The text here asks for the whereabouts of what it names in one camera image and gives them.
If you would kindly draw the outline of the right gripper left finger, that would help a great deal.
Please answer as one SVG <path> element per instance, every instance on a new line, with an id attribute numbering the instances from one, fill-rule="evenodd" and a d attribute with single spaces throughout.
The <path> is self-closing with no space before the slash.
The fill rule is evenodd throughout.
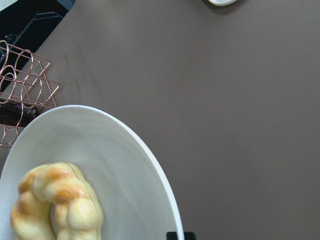
<path id="1" fill-rule="evenodd" d="M 178 234 L 176 231 L 169 231 L 166 233 L 167 240 L 178 240 Z"/>

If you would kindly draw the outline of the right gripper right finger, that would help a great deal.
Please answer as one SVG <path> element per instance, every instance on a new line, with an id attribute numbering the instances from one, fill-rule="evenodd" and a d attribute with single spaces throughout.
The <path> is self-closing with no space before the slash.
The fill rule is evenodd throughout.
<path id="1" fill-rule="evenodd" d="M 184 240 L 196 240 L 196 234 L 192 231 L 185 231 Z"/>

